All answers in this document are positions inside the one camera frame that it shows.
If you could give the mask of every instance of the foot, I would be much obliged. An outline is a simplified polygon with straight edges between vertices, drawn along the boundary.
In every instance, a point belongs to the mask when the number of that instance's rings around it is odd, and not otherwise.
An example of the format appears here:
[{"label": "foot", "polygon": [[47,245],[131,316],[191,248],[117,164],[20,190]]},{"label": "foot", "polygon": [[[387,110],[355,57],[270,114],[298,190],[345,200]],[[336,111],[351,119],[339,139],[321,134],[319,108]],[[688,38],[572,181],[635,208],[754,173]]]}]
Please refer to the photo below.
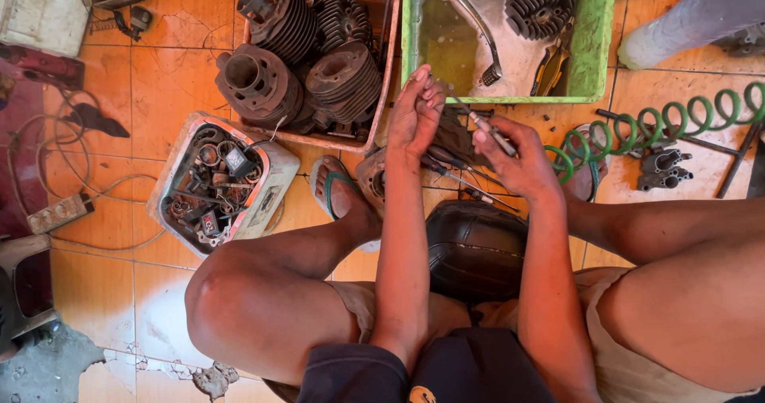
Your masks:
[{"label": "foot", "polygon": [[[314,193],[322,203],[324,203],[324,181],[327,179],[327,174],[330,171],[348,174],[337,158],[322,158],[316,179],[316,192]],[[372,233],[369,240],[379,239],[383,231],[382,222],[380,222],[379,217],[372,210],[372,206],[367,203],[361,194],[357,193],[351,185],[339,179],[332,180],[331,188],[330,193],[332,197],[330,202],[332,203],[332,212],[338,218],[347,216],[353,221],[358,221],[358,225],[362,225],[358,228],[368,228]]]},{"label": "foot", "polygon": [[[577,149],[581,145],[581,142],[579,140],[579,137],[572,137],[571,138],[571,145]],[[595,147],[592,141],[590,141],[590,151],[594,151],[596,154],[599,154],[600,152]],[[581,160],[579,158],[572,157],[571,160],[575,166],[577,166]],[[600,174],[600,180],[602,181],[603,178],[606,177],[608,174],[608,165],[606,164],[606,160],[600,160],[598,161],[598,173]],[[559,174],[559,178],[565,176],[566,172],[561,172]],[[561,189],[563,190],[563,195],[566,198],[567,202],[571,201],[587,201],[590,196],[592,195],[592,172],[590,171],[590,166],[583,166],[579,170],[575,171],[574,174],[569,178],[569,180],[565,181],[563,185],[561,185]]]}]

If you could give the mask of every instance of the power strip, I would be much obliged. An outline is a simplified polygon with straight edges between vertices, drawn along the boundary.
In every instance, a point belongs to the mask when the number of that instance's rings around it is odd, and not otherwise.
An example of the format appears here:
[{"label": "power strip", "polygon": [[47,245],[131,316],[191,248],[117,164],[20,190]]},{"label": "power strip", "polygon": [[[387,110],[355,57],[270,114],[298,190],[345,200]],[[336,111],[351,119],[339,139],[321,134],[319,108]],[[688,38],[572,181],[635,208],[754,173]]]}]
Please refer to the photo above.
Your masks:
[{"label": "power strip", "polygon": [[89,195],[75,194],[54,205],[49,205],[40,212],[27,216],[29,227],[34,234],[44,234],[57,229],[94,211],[91,202],[85,203],[87,200],[90,200]]}]

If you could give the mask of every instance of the orange floor tile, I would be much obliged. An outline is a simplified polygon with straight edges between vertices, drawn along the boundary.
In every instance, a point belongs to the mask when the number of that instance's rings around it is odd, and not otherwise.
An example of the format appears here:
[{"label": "orange floor tile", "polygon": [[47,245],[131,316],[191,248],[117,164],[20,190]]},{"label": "orange floor tile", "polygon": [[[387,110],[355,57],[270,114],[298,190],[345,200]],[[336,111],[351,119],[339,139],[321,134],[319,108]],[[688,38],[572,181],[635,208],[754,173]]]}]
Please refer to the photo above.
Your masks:
[{"label": "orange floor tile", "polygon": [[[88,132],[83,141],[90,152],[85,161],[77,144],[67,157],[80,174],[90,164],[91,184],[105,189],[131,173],[157,177],[186,115],[202,110],[223,118],[238,118],[217,91],[216,56],[242,43],[244,22],[234,10],[236,0],[147,0],[141,3],[154,15],[154,23],[132,42],[115,30],[86,33],[80,58],[86,64],[85,89],[98,100],[103,112],[130,132],[129,139]],[[749,59],[727,57],[714,46],[673,56],[656,68],[631,72],[617,63],[617,48],[630,31],[662,15],[678,0],[618,0],[614,7],[612,43],[608,52],[607,88],[601,100],[590,105],[500,105],[496,113],[532,125],[545,144],[558,146],[565,133],[602,119],[597,108],[635,115],[645,106],[686,103],[694,95],[713,98],[719,89],[741,93],[749,82],[765,76],[765,56]],[[127,15],[127,8],[122,10]],[[97,10],[101,19],[109,12]],[[399,57],[387,102],[400,90]],[[61,104],[55,89],[47,88],[44,107],[54,112]],[[89,98],[78,98],[87,101]],[[381,121],[377,144],[386,144],[387,113]],[[738,148],[746,127],[702,136],[705,140]],[[284,144],[298,156],[301,166],[284,198],[284,212],[274,232],[285,232],[330,222],[311,193],[307,173],[320,156],[339,159],[356,179],[355,167],[363,157],[301,144]],[[676,190],[635,191],[639,163],[615,157],[610,174],[598,192],[599,203],[633,203],[655,200],[711,199],[722,182],[731,158],[689,144],[681,144],[694,159],[684,167],[696,175]],[[744,198],[751,175],[753,153],[741,166],[727,199]],[[77,178],[65,167],[60,154],[47,158],[47,176],[54,193],[68,196],[80,189]],[[453,171],[471,183],[496,193],[506,202],[528,211],[523,200],[507,196],[502,186],[487,183],[467,172]],[[88,369],[80,379],[80,400],[155,403],[159,401],[208,401],[183,375],[210,367],[212,360],[191,344],[185,323],[184,291],[201,260],[176,238],[165,233],[141,248],[119,249],[146,242],[161,230],[145,211],[154,185],[151,179],[134,179],[118,185],[111,194],[120,199],[95,200],[96,212],[53,232],[59,238],[95,245],[85,248],[70,242],[53,242],[52,267],[55,305],[63,320],[87,334],[109,352],[106,364]],[[448,177],[422,171],[426,213],[443,200],[454,200],[461,184]],[[338,281],[371,281],[377,274],[378,254],[357,250],[343,260],[330,278]],[[574,270],[601,265],[630,266],[617,255],[583,240],[571,238]],[[243,373],[218,402],[279,401],[256,376]]]}]

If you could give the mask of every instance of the flip-flop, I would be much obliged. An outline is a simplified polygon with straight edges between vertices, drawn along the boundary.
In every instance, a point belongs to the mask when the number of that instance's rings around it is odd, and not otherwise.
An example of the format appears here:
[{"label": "flip-flop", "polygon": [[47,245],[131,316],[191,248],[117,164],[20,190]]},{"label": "flip-flop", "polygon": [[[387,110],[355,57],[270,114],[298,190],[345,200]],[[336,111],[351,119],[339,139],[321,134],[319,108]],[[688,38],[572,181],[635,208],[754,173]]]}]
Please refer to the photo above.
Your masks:
[{"label": "flip-flop", "polygon": [[[335,160],[337,164],[343,169],[344,173],[340,173],[337,171],[330,171],[327,173],[327,178],[324,180],[324,201],[321,201],[316,196],[316,183],[319,177],[319,167],[321,167],[322,164],[324,164],[324,158],[330,158],[331,160]],[[311,195],[316,199],[316,203],[319,203],[319,207],[327,213],[327,215],[330,215],[332,220],[337,221],[339,218],[332,212],[332,194],[331,194],[331,188],[332,188],[332,181],[333,180],[340,180],[344,183],[347,183],[350,185],[354,191],[359,193],[361,198],[363,199],[363,194],[359,191],[359,189],[356,187],[356,183],[353,182],[352,179],[350,179],[350,176],[348,175],[348,170],[346,170],[345,166],[339,162],[339,159],[332,157],[331,155],[325,155],[323,157],[319,157],[316,162],[314,162],[314,166],[311,167],[311,175],[308,178],[308,182],[311,185]],[[361,246],[359,246],[359,249],[361,249],[363,252],[372,253],[377,252],[380,249],[380,241],[375,240],[369,243],[365,243]]]},{"label": "flip-flop", "polygon": [[[582,135],[584,135],[585,139],[587,139],[588,141],[590,140],[590,125],[591,124],[581,124],[580,126],[575,128],[575,130],[579,131]],[[606,144],[606,136],[601,131],[595,132],[595,140],[598,141],[599,144]],[[563,144],[561,144],[561,150],[564,152],[568,150],[568,147],[566,146],[565,141],[563,142]],[[592,150],[593,150],[593,147],[590,145],[590,154],[593,154]],[[579,147],[577,148],[576,152],[581,155],[585,153],[585,149],[583,147]],[[578,157],[574,154],[569,154],[569,158],[571,158],[571,160],[578,160]],[[605,157],[605,160],[606,160],[606,166],[610,166],[611,155],[607,155]],[[562,165],[562,159],[560,157],[556,157],[555,163]],[[590,174],[592,175],[592,194],[590,194],[590,198],[588,198],[587,201],[594,202],[595,196],[598,194],[598,186],[600,185],[600,171],[598,170],[597,161],[590,161],[588,165],[590,166]]]}]

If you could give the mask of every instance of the hand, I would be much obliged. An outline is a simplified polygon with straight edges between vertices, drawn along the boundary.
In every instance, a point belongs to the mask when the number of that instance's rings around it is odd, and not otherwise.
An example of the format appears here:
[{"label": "hand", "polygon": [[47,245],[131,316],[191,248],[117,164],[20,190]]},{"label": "hand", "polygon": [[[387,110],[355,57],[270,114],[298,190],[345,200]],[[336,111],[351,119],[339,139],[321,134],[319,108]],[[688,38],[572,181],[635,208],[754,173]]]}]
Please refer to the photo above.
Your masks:
[{"label": "hand", "polygon": [[433,82],[431,67],[420,66],[398,94],[388,124],[388,151],[419,160],[433,141],[446,98]]},{"label": "hand", "polygon": [[518,150],[518,158],[511,158],[491,135],[483,130],[473,132],[476,153],[485,155],[491,161],[502,184],[522,195],[529,203],[550,198],[562,199],[558,178],[536,130],[500,116],[493,116],[489,123],[508,136]]}]

